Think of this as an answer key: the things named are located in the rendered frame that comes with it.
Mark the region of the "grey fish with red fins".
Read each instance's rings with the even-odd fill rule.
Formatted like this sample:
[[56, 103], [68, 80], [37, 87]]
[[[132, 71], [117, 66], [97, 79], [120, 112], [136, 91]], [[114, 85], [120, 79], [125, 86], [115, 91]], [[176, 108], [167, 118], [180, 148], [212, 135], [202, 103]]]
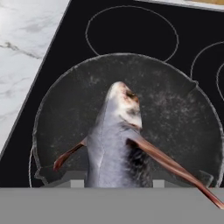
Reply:
[[149, 143], [142, 135], [142, 117], [137, 95], [122, 81], [109, 88], [94, 126], [72, 149], [59, 156], [53, 164], [57, 171], [79, 148], [87, 148], [86, 187], [134, 188], [149, 187], [150, 175], [141, 156], [150, 156], [168, 171], [189, 181], [219, 209], [224, 202], [196, 179], [183, 166]]

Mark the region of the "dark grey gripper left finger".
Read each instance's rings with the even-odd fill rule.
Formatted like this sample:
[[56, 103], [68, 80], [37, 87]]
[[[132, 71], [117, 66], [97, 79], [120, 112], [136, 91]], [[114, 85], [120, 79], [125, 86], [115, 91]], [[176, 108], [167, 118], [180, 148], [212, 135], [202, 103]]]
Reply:
[[47, 184], [45, 188], [83, 188], [86, 174], [85, 171], [67, 171], [61, 179]]

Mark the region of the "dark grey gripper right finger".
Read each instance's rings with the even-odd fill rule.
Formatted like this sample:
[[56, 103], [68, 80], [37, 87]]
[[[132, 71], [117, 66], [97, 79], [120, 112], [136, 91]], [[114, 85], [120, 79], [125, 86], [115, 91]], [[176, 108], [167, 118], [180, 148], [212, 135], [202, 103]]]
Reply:
[[187, 183], [175, 179], [167, 171], [154, 171], [152, 180], [154, 188], [189, 187]]

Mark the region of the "dark speckled round pan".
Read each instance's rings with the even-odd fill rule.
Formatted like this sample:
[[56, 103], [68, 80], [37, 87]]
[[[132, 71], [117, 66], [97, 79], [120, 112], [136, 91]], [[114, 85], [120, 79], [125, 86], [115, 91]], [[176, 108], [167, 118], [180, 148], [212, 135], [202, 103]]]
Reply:
[[224, 130], [213, 104], [177, 68], [134, 53], [87, 59], [63, 73], [46, 92], [32, 134], [35, 178], [48, 185], [88, 168], [86, 150], [59, 171], [54, 161], [76, 145], [102, 107], [109, 87], [124, 82], [140, 101], [143, 136], [201, 182], [219, 187], [224, 179]]

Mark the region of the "black glass hob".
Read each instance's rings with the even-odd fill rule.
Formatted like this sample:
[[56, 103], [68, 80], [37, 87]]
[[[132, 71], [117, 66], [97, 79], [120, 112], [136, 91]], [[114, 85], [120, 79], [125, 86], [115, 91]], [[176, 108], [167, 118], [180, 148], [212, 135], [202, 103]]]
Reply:
[[0, 188], [45, 186], [34, 176], [39, 105], [71, 67], [111, 53], [144, 55], [177, 68], [199, 84], [224, 130], [224, 12], [135, 0], [70, 0], [0, 153]]

